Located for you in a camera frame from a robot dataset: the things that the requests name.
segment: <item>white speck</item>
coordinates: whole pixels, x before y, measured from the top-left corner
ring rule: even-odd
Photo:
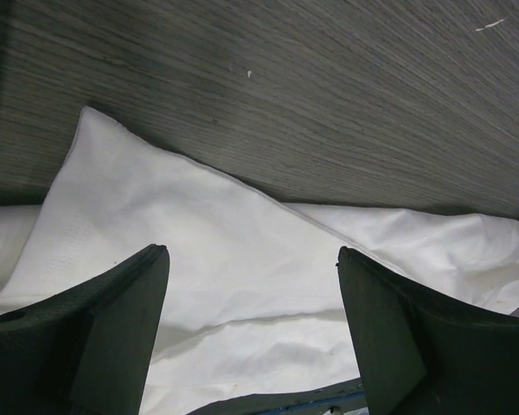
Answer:
[[[488,29],[488,28],[493,28],[497,24],[500,24],[501,22],[503,22],[505,19],[506,19],[506,17],[503,18],[503,19],[498,20],[497,22],[489,23],[486,26],[484,26],[483,28],[475,29],[475,31],[476,32],[480,32],[480,31],[483,31],[483,30]]]

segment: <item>wood grain surface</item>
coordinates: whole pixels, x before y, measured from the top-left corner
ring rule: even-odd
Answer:
[[[519,0],[0,0],[0,204],[84,105],[282,201],[519,219]]]

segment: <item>gray wooden table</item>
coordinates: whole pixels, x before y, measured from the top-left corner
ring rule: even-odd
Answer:
[[[0,0],[0,204],[89,104],[283,201],[519,218],[519,0]]]

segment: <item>white cloth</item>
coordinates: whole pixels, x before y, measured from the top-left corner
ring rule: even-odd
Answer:
[[[40,206],[0,207],[0,291],[10,279]]]
[[[144,414],[359,376],[336,275],[341,246],[488,310],[519,307],[519,222],[278,204],[156,149],[91,108],[0,312],[104,272],[150,243],[171,271]]]

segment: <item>white fabric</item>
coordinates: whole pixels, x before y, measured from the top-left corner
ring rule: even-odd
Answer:
[[[40,206],[0,207],[0,291],[10,279],[40,211]]]
[[[359,376],[336,275],[340,246],[488,310],[519,307],[519,222],[278,204],[156,149],[85,108],[0,313],[106,271],[150,243],[171,271],[144,414]]]

